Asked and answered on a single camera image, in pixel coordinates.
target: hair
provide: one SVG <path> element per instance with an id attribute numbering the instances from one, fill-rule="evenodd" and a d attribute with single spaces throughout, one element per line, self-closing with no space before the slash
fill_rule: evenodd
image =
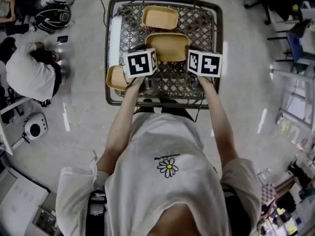
<path id="1" fill-rule="evenodd" d="M 0 44 L 0 60 L 6 64 L 12 56 L 12 48 L 16 48 L 15 39 L 13 37 L 7 37 Z"/>

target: metal cart basket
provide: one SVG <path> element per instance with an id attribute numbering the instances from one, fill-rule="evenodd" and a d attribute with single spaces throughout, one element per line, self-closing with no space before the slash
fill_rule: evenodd
<path id="1" fill-rule="evenodd" d="M 173 8 L 178 11 L 179 19 L 175 29 L 165 30 L 147 27 L 142 24 L 142 11 L 148 5 Z M 121 16 L 120 39 L 110 39 L 110 26 L 113 17 Z M 188 36 L 189 43 L 204 51 L 222 54 L 223 21 L 219 6 L 199 0 L 110 0 L 108 5 L 107 29 L 105 39 L 105 77 L 109 68 L 110 41 L 119 42 L 119 64 L 124 64 L 123 52 L 145 44 L 148 35 L 157 32 L 176 32 Z M 207 109 L 201 103 L 202 89 L 191 88 L 191 78 L 185 70 L 186 61 L 159 62 L 157 71 L 152 75 L 152 84 L 157 86 L 154 92 L 139 94 L 137 106 L 179 107 L 191 109 Z M 219 91 L 220 79 L 214 80 L 216 91 Z M 106 101 L 110 105 L 119 106 L 124 92 L 114 90 L 105 84 Z M 158 98 L 175 99 L 178 103 L 161 103 Z M 143 102 L 151 98 L 153 102 Z"/>

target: hand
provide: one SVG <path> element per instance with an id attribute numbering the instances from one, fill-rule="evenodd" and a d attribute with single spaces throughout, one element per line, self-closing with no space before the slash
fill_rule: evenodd
<path id="1" fill-rule="evenodd" d="M 15 22 L 16 21 L 16 16 L 15 16 L 15 14 L 12 14 L 12 16 L 11 16 L 11 18 L 12 18 L 12 22 Z"/>
<path id="2" fill-rule="evenodd" d="M 14 22 L 14 18 L 13 17 L 8 18 L 7 22 Z"/>
<path id="3" fill-rule="evenodd" d="M 137 77 L 135 78 L 135 80 L 133 81 L 133 83 L 127 88 L 127 90 L 129 90 L 130 88 L 136 88 L 137 90 L 139 90 L 143 80 L 144 80 L 145 76 L 143 77 Z"/>
<path id="4" fill-rule="evenodd" d="M 197 77 L 202 87 L 212 84 L 211 78 L 207 79 L 207 77 L 203 77 L 203 76 L 197 76 Z"/>

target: food container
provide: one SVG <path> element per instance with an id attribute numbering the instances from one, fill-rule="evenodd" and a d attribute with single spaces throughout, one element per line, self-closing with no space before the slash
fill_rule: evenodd
<path id="1" fill-rule="evenodd" d="M 184 61 L 189 38 L 181 33 L 154 33 L 147 37 L 146 44 L 155 48 L 160 62 Z"/>
<path id="2" fill-rule="evenodd" d="M 128 78 L 124 76 L 124 69 L 121 65 L 112 65 L 107 72 L 106 84 L 116 90 L 125 91 Z"/>
<path id="3" fill-rule="evenodd" d="M 143 11 L 142 22 L 146 26 L 171 30 L 177 26 L 178 12 L 162 6 L 147 6 Z"/>

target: white shirt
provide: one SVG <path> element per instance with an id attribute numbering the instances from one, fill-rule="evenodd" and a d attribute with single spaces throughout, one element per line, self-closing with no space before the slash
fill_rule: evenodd
<path id="1" fill-rule="evenodd" d="M 56 75 L 51 65 L 39 63 L 30 55 L 35 50 L 34 43 L 17 48 L 5 66 L 6 80 L 18 94 L 45 101 L 53 96 Z"/>
<path id="2" fill-rule="evenodd" d="M 177 203 L 189 207 L 202 236 L 230 235 L 221 183 L 202 153 L 203 143 L 194 122 L 170 114 L 139 115 L 110 177 L 63 169 L 56 203 L 62 233 L 85 235 L 89 195 L 95 186 L 105 183 L 105 235 L 146 236 L 163 211 Z M 260 215 L 260 189 L 252 162 L 230 161 L 221 182 L 235 189 L 255 226 Z"/>

